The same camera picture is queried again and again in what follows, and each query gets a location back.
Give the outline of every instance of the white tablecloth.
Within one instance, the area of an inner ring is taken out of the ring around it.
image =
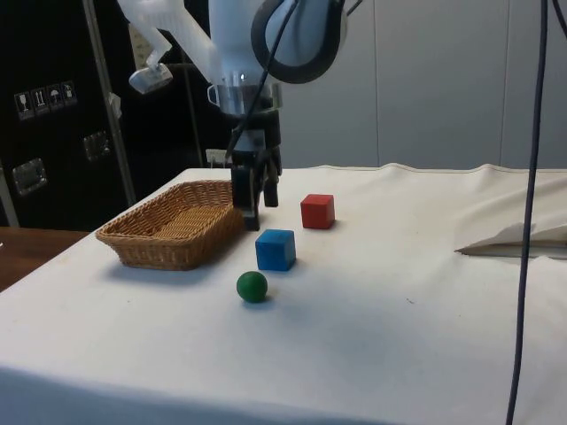
[[[526,181],[488,166],[285,170],[261,226],[294,230],[298,263],[266,273],[263,305],[236,293],[257,233],[184,273],[124,267],[89,236],[0,294],[0,421],[502,424],[518,262],[453,249],[494,199],[508,199],[502,224],[521,221]],[[538,182],[561,195],[567,174]],[[335,196],[332,230],[301,227],[308,193]],[[536,218],[565,206],[538,202]],[[532,262],[518,424],[567,423],[565,285],[567,264]]]

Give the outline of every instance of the metal handle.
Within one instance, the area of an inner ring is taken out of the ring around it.
[[[206,90],[206,97],[207,99],[209,99],[209,102],[211,104],[221,107],[221,104],[219,103],[219,91],[217,90],[216,86],[209,86],[209,88]]]

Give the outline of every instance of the white panel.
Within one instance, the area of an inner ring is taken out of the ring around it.
[[[563,13],[567,2],[560,0]],[[540,2],[511,0],[502,164],[527,168],[540,40]],[[548,67],[541,117],[540,166],[567,166],[567,40],[549,2]]]
[[[376,0],[380,163],[498,163],[508,0]]]
[[[332,68],[312,83],[283,87],[283,166],[377,166],[376,84],[374,2],[366,0],[351,15]]]

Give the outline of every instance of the brown woven basket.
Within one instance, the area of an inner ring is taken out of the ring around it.
[[[97,231],[126,266],[190,270],[244,229],[230,182],[181,183]]]

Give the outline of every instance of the sticker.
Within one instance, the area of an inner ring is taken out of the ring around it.
[[[35,115],[43,115],[50,111],[50,107],[47,104],[47,95],[45,93],[45,88],[35,89],[31,91],[32,103],[34,104]]]
[[[14,101],[16,102],[16,109],[18,110],[20,121],[34,118],[34,107],[32,106],[32,98],[29,92],[26,91],[14,95]]]
[[[74,92],[74,84],[72,81],[62,82],[61,90],[63,94],[63,101],[66,106],[77,104],[77,94]]]
[[[47,88],[47,98],[52,111],[56,111],[65,106],[63,102],[63,90],[61,90],[61,86],[58,84],[53,84]]]

